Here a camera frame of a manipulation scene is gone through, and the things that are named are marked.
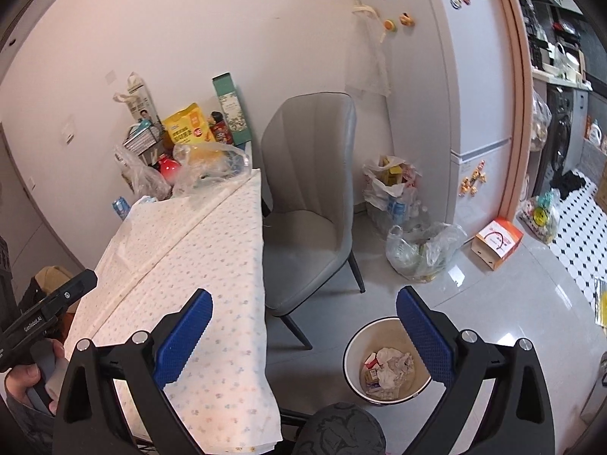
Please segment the dark jacket forearm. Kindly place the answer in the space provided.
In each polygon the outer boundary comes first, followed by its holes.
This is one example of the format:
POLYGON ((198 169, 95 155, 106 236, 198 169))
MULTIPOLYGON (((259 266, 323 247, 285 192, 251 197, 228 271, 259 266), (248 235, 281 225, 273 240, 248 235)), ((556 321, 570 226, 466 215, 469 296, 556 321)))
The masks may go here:
POLYGON ((37 454, 52 455, 55 416, 42 413, 7 393, 8 410, 37 454))

